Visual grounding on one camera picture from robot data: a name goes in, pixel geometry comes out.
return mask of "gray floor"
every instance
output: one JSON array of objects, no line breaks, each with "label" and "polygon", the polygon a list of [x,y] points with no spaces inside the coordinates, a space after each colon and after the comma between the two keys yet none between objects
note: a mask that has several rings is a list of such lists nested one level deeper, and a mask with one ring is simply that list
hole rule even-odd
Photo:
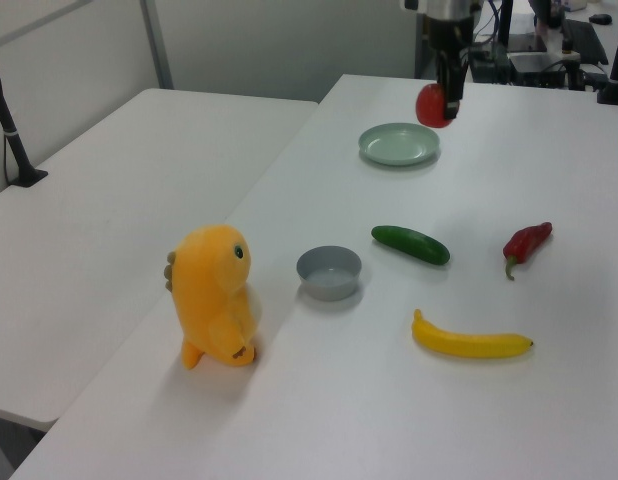
[{"label": "gray floor", "polygon": [[0,480],[7,480],[27,458],[43,433],[0,419]]}]

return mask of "toy vegetable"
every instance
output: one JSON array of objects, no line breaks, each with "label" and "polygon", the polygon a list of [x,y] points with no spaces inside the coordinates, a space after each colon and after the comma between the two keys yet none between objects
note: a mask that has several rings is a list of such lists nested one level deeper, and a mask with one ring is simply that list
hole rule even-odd
[{"label": "toy vegetable", "polygon": [[549,237],[552,230],[551,223],[545,222],[534,227],[523,228],[514,233],[509,243],[502,249],[507,259],[505,273],[509,280],[513,280],[511,269],[514,265],[525,263],[531,254]]},{"label": "toy vegetable", "polygon": [[447,247],[438,240],[408,228],[380,225],[373,227],[371,236],[384,245],[433,265],[444,265],[451,258]]}]

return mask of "stuffed dinosaur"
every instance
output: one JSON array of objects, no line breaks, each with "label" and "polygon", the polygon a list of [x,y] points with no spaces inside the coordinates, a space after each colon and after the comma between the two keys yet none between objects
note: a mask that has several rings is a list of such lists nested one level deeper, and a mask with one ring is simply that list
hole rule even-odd
[{"label": "stuffed dinosaur", "polygon": [[167,256],[164,274],[182,326],[181,359],[187,369],[203,354],[227,365],[256,357],[246,281],[251,255],[242,234],[229,225],[210,225],[187,235]]}]

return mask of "banana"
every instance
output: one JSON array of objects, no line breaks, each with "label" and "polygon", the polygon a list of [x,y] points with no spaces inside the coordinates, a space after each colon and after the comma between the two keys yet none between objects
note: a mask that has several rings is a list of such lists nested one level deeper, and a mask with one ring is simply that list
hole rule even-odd
[{"label": "banana", "polygon": [[413,313],[413,338],[431,350],[447,355],[470,358],[504,358],[522,355],[533,341],[516,333],[467,335],[441,330],[422,317],[419,309]]}]

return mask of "cucumber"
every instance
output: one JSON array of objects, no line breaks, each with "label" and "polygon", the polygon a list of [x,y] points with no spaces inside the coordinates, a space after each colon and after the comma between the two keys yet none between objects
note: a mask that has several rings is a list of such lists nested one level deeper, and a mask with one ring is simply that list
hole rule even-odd
[{"label": "cucumber", "polygon": [[438,240],[404,227],[381,225],[371,230],[373,238],[389,247],[432,265],[444,265],[451,255]]}]

